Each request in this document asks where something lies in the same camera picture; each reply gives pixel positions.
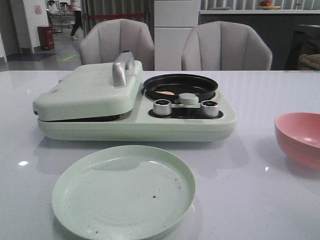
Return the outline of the red trash bin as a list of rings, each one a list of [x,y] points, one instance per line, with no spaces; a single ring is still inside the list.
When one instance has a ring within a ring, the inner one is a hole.
[[[53,28],[51,26],[38,26],[37,27],[40,48],[41,50],[53,50],[55,47],[54,37],[53,37]]]

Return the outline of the mint green breakfast maker lid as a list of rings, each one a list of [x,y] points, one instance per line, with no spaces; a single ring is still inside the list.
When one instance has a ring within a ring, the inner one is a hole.
[[[39,95],[33,112],[44,122],[117,116],[130,112],[143,78],[143,65],[124,65],[117,74],[113,62],[77,67],[59,83]]]

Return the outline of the black round frying pan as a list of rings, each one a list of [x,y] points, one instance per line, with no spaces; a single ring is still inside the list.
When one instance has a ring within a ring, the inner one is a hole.
[[[175,103],[181,93],[198,96],[199,102],[212,99],[218,83],[206,76],[187,73],[170,73],[151,77],[143,83],[146,95],[153,100],[166,99]],[[170,91],[174,95],[159,94],[155,91]]]

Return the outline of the silver control knob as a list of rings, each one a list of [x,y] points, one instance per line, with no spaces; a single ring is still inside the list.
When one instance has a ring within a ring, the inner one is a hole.
[[[152,111],[157,116],[169,116],[172,114],[172,103],[167,99],[157,99],[153,103]]]
[[[204,117],[217,117],[219,115],[219,104],[213,100],[204,100],[200,103],[199,111]]]

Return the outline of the left silver control knob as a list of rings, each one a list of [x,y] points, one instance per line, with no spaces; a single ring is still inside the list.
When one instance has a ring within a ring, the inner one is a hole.
[[[157,116],[169,116],[172,114],[172,103],[167,99],[157,99],[153,103],[152,111]]]

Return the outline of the fruit bowl on counter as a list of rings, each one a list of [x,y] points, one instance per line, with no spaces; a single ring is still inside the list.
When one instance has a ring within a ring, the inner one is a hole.
[[[258,4],[258,8],[261,9],[261,10],[279,10],[281,8],[281,6],[280,5],[274,5],[269,0],[262,0]]]

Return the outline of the pink plastic bowl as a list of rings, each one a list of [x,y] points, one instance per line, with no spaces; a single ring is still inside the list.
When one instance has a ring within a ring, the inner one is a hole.
[[[290,112],[275,121],[275,137],[281,150],[297,163],[320,170],[320,115]]]

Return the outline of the left grey upholstered chair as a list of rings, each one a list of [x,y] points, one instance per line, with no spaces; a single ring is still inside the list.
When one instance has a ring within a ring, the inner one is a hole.
[[[111,63],[124,51],[142,63],[145,71],[154,70],[155,45],[147,24],[114,19],[96,24],[80,43],[82,65]]]

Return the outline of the grey upholstered chair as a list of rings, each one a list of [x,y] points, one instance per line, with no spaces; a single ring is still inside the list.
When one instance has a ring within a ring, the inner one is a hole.
[[[192,28],[182,55],[183,71],[269,71],[273,54],[250,26],[213,21]]]
[[[145,71],[154,70],[155,45],[147,24],[114,19],[96,24],[80,43],[82,65],[111,63],[124,51],[142,63]]]

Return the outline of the mint green breakfast maker base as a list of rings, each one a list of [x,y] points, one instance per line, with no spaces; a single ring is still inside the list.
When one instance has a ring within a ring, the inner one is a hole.
[[[113,121],[38,121],[44,135],[71,141],[212,142],[228,138],[237,117],[220,90],[212,99],[222,117],[215,119],[157,118],[149,115],[153,100],[139,88],[133,109]]]

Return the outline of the white cabinet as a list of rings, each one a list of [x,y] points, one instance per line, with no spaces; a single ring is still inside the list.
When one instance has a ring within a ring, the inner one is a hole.
[[[199,0],[154,2],[154,69],[180,71],[182,52],[193,27],[198,25]]]

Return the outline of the mint green round plate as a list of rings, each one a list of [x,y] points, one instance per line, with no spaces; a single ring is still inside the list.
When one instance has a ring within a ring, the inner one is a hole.
[[[83,157],[52,193],[57,220],[89,240],[149,240],[171,232],[191,208],[196,182],[176,155],[151,146],[110,147]]]

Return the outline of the right silver control knob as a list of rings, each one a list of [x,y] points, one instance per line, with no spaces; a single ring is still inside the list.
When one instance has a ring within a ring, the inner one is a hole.
[[[219,115],[219,104],[213,100],[204,100],[200,103],[199,111],[204,117],[217,117]]]

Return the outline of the right grey upholstered chair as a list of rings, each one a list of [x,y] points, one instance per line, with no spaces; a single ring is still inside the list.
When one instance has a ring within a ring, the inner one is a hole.
[[[192,28],[182,55],[183,71],[269,71],[273,54],[250,26],[213,21]]]

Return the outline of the dark appliance at right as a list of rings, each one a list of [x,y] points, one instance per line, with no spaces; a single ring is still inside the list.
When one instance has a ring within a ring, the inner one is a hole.
[[[298,70],[299,57],[320,53],[320,26],[299,24],[293,31],[285,70]]]

